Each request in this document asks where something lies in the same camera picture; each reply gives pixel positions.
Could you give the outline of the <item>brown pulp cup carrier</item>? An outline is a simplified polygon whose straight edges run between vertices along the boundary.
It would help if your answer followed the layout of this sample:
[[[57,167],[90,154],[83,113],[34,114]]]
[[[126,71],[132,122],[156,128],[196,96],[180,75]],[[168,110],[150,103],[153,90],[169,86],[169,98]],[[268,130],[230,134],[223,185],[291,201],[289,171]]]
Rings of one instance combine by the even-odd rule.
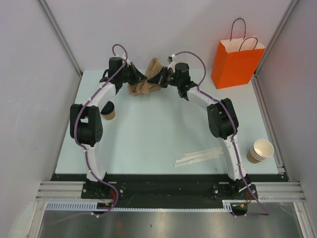
[[[146,69],[145,77],[147,79],[135,85],[128,84],[129,93],[133,96],[139,96],[160,90],[159,86],[150,83],[149,80],[156,76],[162,68],[163,66],[159,62],[159,59],[153,58]]]

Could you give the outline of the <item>orange paper bag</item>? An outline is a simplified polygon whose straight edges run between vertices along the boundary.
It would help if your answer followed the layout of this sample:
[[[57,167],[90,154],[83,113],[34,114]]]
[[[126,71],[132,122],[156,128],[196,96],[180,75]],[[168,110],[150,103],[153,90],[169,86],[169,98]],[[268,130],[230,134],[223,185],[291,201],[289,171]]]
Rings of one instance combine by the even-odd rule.
[[[211,79],[216,89],[248,84],[264,54],[265,46],[256,36],[230,36],[220,40],[215,55]]]

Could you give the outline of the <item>black plastic cup lid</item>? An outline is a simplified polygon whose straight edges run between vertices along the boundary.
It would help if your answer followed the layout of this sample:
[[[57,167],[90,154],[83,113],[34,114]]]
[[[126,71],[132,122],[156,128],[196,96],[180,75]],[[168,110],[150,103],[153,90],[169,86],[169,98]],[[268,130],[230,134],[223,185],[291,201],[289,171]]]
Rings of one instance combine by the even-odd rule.
[[[114,112],[114,104],[111,101],[108,101],[106,105],[101,110],[101,115],[106,116],[110,115],[112,112]]]

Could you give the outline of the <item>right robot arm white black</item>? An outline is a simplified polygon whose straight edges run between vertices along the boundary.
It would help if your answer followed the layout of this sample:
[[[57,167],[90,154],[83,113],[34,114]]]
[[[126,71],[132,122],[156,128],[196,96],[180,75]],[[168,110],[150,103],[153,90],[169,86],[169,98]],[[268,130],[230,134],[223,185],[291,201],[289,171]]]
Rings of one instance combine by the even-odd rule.
[[[217,138],[222,146],[222,151],[227,164],[227,174],[231,179],[229,195],[240,199],[246,193],[254,195],[250,178],[243,166],[238,148],[237,116],[228,98],[219,100],[199,89],[199,85],[191,80],[189,66],[186,63],[177,63],[174,70],[163,67],[159,72],[150,73],[149,82],[161,88],[175,86],[179,96],[197,104],[207,111],[208,125],[212,135]]]

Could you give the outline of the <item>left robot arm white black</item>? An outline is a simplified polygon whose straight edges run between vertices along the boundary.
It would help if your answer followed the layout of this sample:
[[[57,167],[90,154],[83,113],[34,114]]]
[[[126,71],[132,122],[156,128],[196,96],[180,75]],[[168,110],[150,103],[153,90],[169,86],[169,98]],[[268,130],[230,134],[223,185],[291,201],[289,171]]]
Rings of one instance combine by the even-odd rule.
[[[126,55],[111,57],[93,95],[87,102],[70,107],[70,136],[82,147],[87,167],[83,196],[91,193],[104,198],[109,192],[116,195],[116,188],[105,181],[106,170],[98,152],[103,136],[102,116],[113,117],[114,104],[110,100],[124,83],[136,85],[146,79]]]

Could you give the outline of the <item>brown paper coffee cup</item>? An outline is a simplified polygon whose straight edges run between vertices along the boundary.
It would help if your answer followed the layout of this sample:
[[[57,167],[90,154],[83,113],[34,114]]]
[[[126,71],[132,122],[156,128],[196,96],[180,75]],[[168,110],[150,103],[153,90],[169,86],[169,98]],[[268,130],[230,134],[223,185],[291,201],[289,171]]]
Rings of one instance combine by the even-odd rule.
[[[112,109],[110,111],[104,112],[102,115],[106,120],[112,120],[115,118],[115,110]]]

